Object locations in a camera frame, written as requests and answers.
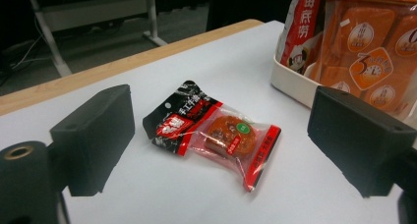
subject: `red packaging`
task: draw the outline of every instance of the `red packaging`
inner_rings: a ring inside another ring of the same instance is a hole
[[[326,0],[292,0],[285,29],[276,46],[275,59],[304,74],[320,51]]]
[[[281,129],[252,122],[186,81],[143,120],[153,144],[179,155],[193,150],[240,174],[255,189]]]

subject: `orange package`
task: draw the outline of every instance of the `orange package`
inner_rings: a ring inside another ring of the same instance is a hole
[[[327,0],[313,79],[404,120],[417,102],[417,0]]]

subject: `screw hole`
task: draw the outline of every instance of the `screw hole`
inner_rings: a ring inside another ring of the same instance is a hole
[[[20,147],[16,147],[16,148],[11,149],[10,151],[8,151],[4,155],[4,158],[6,160],[15,160],[15,159],[19,159],[19,158],[22,158],[22,157],[27,156],[32,151],[33,151],[33,147],[32,146],[30,146],[30,145],[22,145]]]

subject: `black snack packet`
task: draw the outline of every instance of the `black snack packet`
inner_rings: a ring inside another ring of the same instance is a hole
[[[251,192],[281,129],[253,123],[186,81],[143,120],[153,144],[179,155],[192,149],[242,175]]]

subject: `food packet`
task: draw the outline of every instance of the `food packet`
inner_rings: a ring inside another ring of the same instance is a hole
[[[252,122],[186,81],[143,120],[148,138],[185,155],[193,150],[240,174],[251,192],[259,181],[281,129]]]
[[[310,79],[407,123],[417,106],[417,0],[327,0]]]
[[[320,51],[325,20],[326,0],[292,0],[279,36],[275,60],[304,74]]]

